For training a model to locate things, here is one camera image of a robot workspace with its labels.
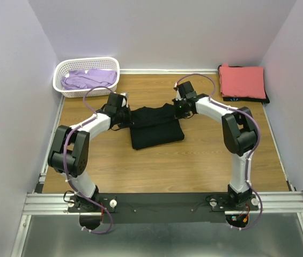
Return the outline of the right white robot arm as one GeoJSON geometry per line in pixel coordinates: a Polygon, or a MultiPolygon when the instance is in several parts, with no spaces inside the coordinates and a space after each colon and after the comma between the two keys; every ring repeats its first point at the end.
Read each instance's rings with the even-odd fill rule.
{"type": "Polygon", "coordinates": [[[226,203],[234,210],[251,199],[250,172],[254,151],[260,143],[260,129],[248,108],[235,108],[215,101],[206,94],[197,94],[191,82],[174,86],[175,116],[188,118],[204,115],[221,123],[223,141],[232,154],[232,177],[228,184],[226,203]]]}

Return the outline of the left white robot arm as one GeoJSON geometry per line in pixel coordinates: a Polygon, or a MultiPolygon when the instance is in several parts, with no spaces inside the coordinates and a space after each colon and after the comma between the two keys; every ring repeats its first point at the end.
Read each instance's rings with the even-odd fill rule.
{"type": "Polygon", "coordinates": [[[66,178],[86,211],[100,207],[99,189],[86,171],[90,141],[114,126],[123,128],[131,124],[127,93],[110,93],[107,103],[90,118],[56,129],[48,165],[66,178]]]}

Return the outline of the purple t shirt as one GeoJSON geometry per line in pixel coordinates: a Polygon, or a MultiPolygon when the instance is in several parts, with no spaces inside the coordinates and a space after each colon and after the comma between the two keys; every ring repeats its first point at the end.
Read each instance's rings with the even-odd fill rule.
{"type": "Polygon", "coordinates": [[[63,76],[61,84],[66,90],[91,89],[112,86],[117,80],[114,70],[89,69],[85,71],[71,70],[69,75],[63,76]]]}

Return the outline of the white plastic laundry basket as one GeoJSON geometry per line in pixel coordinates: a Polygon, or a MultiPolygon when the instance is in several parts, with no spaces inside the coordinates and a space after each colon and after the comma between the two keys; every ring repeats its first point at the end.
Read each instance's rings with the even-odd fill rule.
{"type": "Polygon", "coordinates": [[[61,93],[67,98],[77,98],[87,96],[101,96],[107,95],[109,92],[116,91],[117,83],[120,79],[120,64],[117,59],[113,57],[93,57],[93,58],[77,58],[68,59],[60,62],[54,71],[53,75],[53,88],[57,92],[61,93]],[[71,70],[88,71],[89,69],[101,69],[101,70],[114,70],[117,72],[116,82],[109,87],[97,87],[91,89],[80,90],[66,90],[62,84],[61,79],[63,76],[68,76],[71,70]]]}

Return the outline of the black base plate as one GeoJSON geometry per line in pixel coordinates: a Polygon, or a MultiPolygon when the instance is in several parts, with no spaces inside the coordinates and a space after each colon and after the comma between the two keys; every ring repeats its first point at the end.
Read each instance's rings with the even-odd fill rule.
{"type": "Polygon", "coordinates": [[[243,229],[250,213],[260,210],[259,199],[252,193],[242,200],[227,192],[101,193],[97,205],[77,195],[64,202],[88,229],[100,224],[190,222],[228,223],[243,229]]]}

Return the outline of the aluminium frame rail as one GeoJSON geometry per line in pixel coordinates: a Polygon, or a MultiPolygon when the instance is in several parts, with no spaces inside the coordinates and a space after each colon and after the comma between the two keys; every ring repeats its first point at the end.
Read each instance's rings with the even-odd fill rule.
{"type": "Polygon", "coordinates": [[[28,194],[25,198],[23,215],[66,215],[68,204],[63,194],[28,194]]]}

